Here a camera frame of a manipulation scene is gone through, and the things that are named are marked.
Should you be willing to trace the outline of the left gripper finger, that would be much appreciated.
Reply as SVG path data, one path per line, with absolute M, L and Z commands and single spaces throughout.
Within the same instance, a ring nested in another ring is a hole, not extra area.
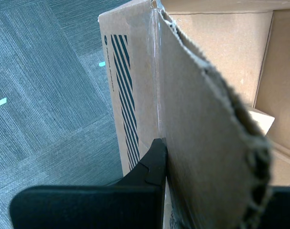
M 272 190 L 272 198 L 261 218 L 261 227 L 290 229 L 290 186 L 276 186 Z
M 107 186 L 35 186 L 10 203 L 16 229 L 160 229 L 167 147 L 154 139 L 118 182 Z

